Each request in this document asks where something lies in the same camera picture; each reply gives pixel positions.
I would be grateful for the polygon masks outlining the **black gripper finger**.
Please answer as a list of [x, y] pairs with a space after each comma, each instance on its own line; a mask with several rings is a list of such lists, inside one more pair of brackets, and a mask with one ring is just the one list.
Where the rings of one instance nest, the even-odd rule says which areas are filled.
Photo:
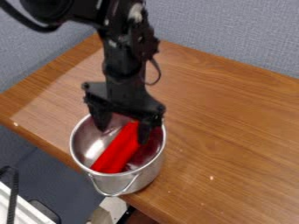
[[137, 120], [138, 124], [138, 142], [146, 144], [154, 128], [163, 125], [165, 117], [162, 115], [146, 116], [141, 115]]
[[113, 119], [111, 103], [107, 101], [90, 101], [89, 112], [98, 129], [106, 131]]

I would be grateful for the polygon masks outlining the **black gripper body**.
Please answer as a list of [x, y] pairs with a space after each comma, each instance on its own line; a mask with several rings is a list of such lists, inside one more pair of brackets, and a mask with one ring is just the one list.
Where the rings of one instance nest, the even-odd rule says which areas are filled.
[[110, 102], [113, 114], [121, 114], [133, 119], [139, 116], [165, 116], [166, 106], [150, 95], [141, 78], [114, 81], [86, 81], [82, 84], [85, 102]]

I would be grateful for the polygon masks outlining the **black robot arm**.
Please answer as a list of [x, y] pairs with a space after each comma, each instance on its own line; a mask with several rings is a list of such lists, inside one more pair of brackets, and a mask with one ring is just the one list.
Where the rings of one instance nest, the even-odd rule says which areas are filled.
[[149, 21], [146, 0], [21, 0], [25, 15], [7, 0], [0, 8], [38, 32], [55, 32], [74, 21], [90, 25], [103, 43], [106, 80], [86, 82], [85, 102], [99, 130], [109, 129], [113, 115], [139, 121], [137, 139], [146, 144], [163, 125], [166, 106], [149, 94], [146, 65], [157, 65], [161, 40]]

